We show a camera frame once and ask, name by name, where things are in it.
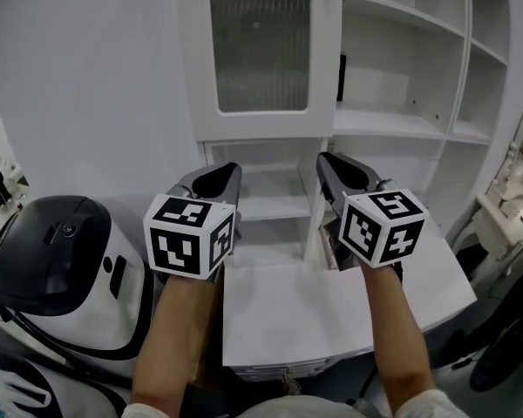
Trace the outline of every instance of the cabinet door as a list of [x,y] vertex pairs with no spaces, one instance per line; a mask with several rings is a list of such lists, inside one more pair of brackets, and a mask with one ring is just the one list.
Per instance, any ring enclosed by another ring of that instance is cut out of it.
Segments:
[[197,141],[333,131],[341,0],[178,0]]

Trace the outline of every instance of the forearm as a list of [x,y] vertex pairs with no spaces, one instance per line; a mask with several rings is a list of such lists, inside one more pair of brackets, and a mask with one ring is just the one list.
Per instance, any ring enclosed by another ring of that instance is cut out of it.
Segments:
[[391,266],[363,267],[377,369],[391,410],[434,388],[426,344]]
[[177,418],[190,372],[189,322],[193,319],[194,280],[172,276],[166,284],[132,382],[132,402]]

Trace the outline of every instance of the white table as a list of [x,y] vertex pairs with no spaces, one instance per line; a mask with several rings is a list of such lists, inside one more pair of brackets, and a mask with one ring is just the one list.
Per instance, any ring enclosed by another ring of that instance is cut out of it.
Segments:
[[[452,250],[431,222],[403,267],[404,290],[423,331],[448,321],[476,300]],[[223,365],[245,379],[278,378],[286,367],[295,371],[295,364],[301,374],[310,375],[373,348],[359,268],[343,272],[308,270],[303,265],[229,268],[224,296]],[[306,361],[316,369],[302,371]]]

